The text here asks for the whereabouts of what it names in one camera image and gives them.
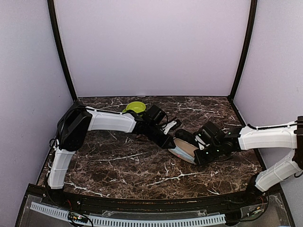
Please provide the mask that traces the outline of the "light blue cloth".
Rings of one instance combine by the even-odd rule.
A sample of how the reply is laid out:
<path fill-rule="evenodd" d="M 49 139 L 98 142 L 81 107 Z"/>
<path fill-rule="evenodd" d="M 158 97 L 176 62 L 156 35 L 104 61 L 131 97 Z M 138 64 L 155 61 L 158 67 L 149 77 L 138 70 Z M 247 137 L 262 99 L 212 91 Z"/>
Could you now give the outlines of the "light blue cloth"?
<path fill-rule="evenodd" d="M 175 147 L 173 149 L 168 149 L 168 151 L 170 153 L 172 153 L 173 155 L 177 156 L 178 158 L 191 163 L 191 164 L 195 164 L 195 159 L 193 156 L 189 155 L 187 152 L 185 152 L 184 150 L 180 149 L 179 147 Z"/>

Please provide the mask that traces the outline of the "black checkered glasses case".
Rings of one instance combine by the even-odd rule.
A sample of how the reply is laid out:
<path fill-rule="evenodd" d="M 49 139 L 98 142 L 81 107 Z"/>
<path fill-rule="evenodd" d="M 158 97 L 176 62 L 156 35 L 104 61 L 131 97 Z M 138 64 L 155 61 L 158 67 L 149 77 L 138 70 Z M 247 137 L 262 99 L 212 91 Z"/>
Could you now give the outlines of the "black checkered glasses case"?
<path fill-rule="evenodd" d="M 196 145 L 196 139 L 194 134 L 184 129 L 179 129 L 175 132 L 175 138 L 181 139 L 189 144 Z"/>

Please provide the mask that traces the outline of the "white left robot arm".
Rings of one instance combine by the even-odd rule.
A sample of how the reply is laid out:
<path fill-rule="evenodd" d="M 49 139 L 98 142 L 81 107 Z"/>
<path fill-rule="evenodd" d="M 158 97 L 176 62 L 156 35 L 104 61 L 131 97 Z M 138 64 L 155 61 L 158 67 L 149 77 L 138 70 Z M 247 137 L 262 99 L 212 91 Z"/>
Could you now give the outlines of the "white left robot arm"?
<path fill-rule="evenodd" d="M 54 138 L 55 156 L 48 175 L 47 184 L 51 188 L 48 198 L 56 206 L 63 206 L 67 196 L 59 189 L 64 187 L 64 179 L 73 155 L 84 143 L 88 131 L 121 131 L 144 135 L 163 149 L 175 148 L 169 131 L 176 121 L 162 123 L 166 113 L 156 105 L 146 111 L 133 110 L 113 112 L 85 106 L 80 100 L 59 120 Z"/>

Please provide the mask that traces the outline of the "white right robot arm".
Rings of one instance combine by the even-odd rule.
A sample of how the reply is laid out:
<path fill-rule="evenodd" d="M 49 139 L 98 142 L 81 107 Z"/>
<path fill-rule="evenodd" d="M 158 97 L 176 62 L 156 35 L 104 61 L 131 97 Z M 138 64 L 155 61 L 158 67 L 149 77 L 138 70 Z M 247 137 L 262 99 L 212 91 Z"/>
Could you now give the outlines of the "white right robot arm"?
<path fill-rule="evenodd" d="M 248 124 L 221 132 L 207 122 L 197 133 L 200 148 L 194 151 L 194 161 L 202 166 L 232 152 L 259 148 L 289 148 L 290 153 L 267 170 L 252 177 L 242 194 L 242 202 L 252 205 L 260 193 L 303 170 L 303 118 L 281 125 L 254 127 Z"/>

